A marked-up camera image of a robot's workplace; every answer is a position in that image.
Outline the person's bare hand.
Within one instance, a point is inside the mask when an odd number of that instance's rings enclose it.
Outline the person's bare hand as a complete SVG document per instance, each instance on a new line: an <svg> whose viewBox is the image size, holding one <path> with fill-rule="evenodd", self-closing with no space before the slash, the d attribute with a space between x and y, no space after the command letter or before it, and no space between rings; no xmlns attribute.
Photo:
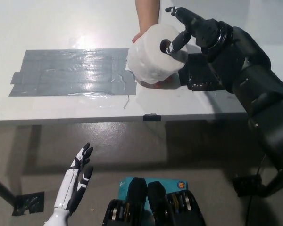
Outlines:
<svg viewBox="0 0 283 226"><path fill-rule="evenodd" d="M132 43L135 43L142 35L144 35L143 32L139 32L138 34L136 34L132 39Z"/></svg>

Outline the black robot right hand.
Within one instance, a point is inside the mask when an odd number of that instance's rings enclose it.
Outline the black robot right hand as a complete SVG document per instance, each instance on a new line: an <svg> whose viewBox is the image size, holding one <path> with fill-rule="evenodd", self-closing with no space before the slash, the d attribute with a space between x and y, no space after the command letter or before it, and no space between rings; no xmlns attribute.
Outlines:
<svg viewBox="0 0 283 226"><path fill-rule="evenodd" d="M220 31L215 19L206 20L183 7L168 7L165 11L176 17L185 26L185 30L172 41L168 39L161 41L160 49L163 53L175 54L190 41L191 37L196 39L196 45L201 48L210 48L217 43Z"/></svg>

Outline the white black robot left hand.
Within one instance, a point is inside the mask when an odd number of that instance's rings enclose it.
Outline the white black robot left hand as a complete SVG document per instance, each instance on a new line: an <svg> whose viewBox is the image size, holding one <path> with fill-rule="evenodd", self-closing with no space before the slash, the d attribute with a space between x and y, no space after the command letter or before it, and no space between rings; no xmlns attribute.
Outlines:
<svg viewBox="0 0 283 226"><path fill-rule="evenodd" d="M67 209L67 205L77 188L78 177L84 166L89 163L93 147L86 143L73 159L62 180L54 208Z"/></svg>

